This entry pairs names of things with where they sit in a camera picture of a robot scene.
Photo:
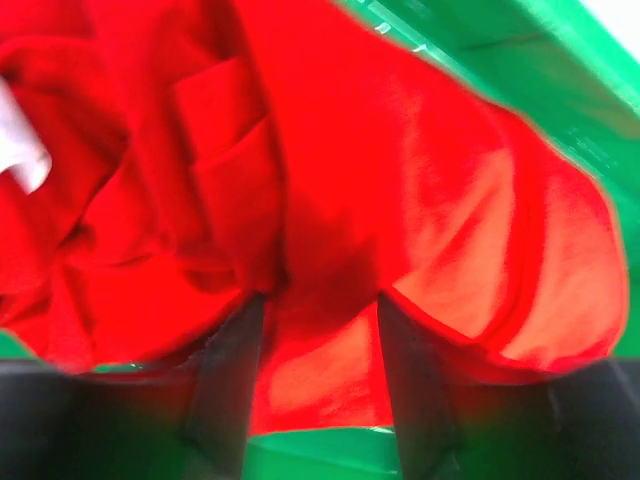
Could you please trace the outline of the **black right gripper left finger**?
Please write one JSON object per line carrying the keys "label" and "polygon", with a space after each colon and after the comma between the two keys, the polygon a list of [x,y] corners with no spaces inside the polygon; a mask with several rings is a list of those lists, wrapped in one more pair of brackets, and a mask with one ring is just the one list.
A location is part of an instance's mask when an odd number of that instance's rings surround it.
{"label": "black right gripper left finger", "polygon": [[207,341],[185,418],[184,479],[239,479],[245,459],[264,320],[254,295]]}

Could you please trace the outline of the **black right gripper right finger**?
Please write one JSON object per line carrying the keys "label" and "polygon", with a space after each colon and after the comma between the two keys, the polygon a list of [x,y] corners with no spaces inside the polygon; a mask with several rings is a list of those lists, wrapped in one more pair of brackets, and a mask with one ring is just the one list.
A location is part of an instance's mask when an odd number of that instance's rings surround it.
{"label": "black right gripper right finger", "polygon": [[460,432],[427,335],[386,294],[377,317],[402,477],[459,478]]}

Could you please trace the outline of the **red t shirt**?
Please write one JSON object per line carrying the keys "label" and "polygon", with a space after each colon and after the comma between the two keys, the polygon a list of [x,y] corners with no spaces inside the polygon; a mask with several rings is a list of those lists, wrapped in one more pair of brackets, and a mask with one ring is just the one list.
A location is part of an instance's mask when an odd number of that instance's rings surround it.
{"label": "red t shirt", "polygon": [[5,1],[1,77],[51,158],[1,177],[1,327],[80,373],[268,295],[254,434],[391,421],[389,293],[495,382],[608,357],[614,210],[516,114],[329,1]]}

